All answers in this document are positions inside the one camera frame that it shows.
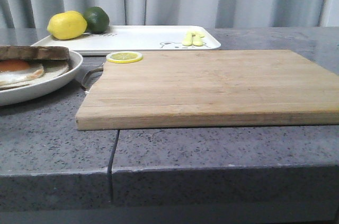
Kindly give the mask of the yellow lemon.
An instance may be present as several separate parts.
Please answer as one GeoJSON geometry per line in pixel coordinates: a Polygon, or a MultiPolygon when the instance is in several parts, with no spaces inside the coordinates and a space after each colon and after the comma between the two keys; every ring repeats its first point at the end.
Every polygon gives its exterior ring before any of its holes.
{"type": "Polygon", "coordinates": [[[59,40],[69,40],[82,35],[87,29],[87,21],[78,11],[55,14],[49,20],[47,31],[59,40]]]}

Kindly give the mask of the fried egg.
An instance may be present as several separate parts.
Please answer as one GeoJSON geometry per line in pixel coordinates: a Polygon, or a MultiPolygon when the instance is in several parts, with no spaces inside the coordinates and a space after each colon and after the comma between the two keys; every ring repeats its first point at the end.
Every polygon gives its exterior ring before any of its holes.
{"type": "Polygon", "coordinates": [[[11,59],[1,61],[1,86],[31,81],[44,74],[40,63],[11,59]]]}

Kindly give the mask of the white round plate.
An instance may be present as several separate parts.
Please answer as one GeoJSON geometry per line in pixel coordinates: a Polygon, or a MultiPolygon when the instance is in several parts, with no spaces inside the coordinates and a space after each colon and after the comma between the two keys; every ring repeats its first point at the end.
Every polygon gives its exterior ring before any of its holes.
{"type": "Polygon", "coordinates": [[[60,89],[75,78],[82,63],[83,56],[75,51],[70,51],[68,60],[70,66],[69,71],[54,78],[47,78],[47,76],[51,74],[51,69],[46,68],[46,73],[40,78],[42,80],[41,82],[1,90],[1,106],[29,101],[60,89]]]}

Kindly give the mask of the white bear-print tray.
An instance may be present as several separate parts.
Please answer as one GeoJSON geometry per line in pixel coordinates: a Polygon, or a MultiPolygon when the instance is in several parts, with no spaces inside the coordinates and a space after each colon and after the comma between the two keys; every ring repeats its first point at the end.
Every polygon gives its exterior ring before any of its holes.
{"type": "Polygon", "coordinates": [[[63,46],[83,56],[105,56],[113,51],[215,50],[221,47],[207,30],[192,25],[115,25],[103,34],[84,33],[70,40],[58,40],[49,35],[33,45],[63,46]],[[203,35],[202,46],[182,45],[190,31],[203,35]]]}

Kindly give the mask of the lemon slice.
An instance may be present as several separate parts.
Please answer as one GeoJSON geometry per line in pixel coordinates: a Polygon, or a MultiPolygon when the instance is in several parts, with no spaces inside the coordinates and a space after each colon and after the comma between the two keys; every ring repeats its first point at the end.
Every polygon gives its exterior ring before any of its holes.
{"type": "Polygon", "coordinates": [[[115,64],[129,64],[143,59],[143,55],[136,51],[117,51],[106,55],[106,60],[115,64]]]}

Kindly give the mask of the yellow plastic fork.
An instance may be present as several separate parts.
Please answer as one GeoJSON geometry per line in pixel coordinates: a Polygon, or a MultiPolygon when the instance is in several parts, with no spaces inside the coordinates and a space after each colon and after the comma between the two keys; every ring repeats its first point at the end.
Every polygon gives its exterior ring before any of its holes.
{"type": "Polygon", "coordinates": [[[188,30],[184,39],[182,40],[183,46],[192,46],[196,43],[197,32],[193,30],[188,30]]]}

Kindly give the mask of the wooden cutting board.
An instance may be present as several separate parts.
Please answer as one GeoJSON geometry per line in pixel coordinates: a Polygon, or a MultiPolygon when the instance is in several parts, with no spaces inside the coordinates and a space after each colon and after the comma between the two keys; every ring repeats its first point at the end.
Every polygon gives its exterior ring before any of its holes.
{"type": "Polygon", "coordinates": [[[338,124],[338,76],[290,50],[145,51],[106,62],[79,130],[338,124]]]}

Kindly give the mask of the white bread slice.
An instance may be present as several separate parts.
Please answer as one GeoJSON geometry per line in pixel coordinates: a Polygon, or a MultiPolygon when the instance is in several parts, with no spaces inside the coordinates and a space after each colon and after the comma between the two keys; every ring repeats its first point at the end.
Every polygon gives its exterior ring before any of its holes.
{"type": "Polygon", "coordinates": [[[59,46],[1,46],[1,60],[68,60],[69,49],[59,46]]]}

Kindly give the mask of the green lime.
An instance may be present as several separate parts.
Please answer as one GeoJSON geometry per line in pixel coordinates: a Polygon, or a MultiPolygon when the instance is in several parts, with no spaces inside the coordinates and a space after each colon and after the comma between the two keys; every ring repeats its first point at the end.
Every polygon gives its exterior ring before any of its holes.
{"type": "Polygon", "coordinates": [[[109,26],[109,16],[101,7],[89,7],[83,13],[87,22],[87,31],[94,34],[104,33],[109,26]]]}

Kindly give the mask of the yellow plastic knife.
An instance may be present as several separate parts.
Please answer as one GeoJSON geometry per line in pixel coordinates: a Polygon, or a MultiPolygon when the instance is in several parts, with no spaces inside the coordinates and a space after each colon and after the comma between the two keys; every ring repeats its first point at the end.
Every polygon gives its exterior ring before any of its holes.
{"type": "Polygon", "coordinates": [[[199,31],[194,31],[192,33],[192,44],[198,47],[203,46],[204,45],[203,40],[202,40],[203,38],[204,38],[204,33],[199,32],[199,31]]]}

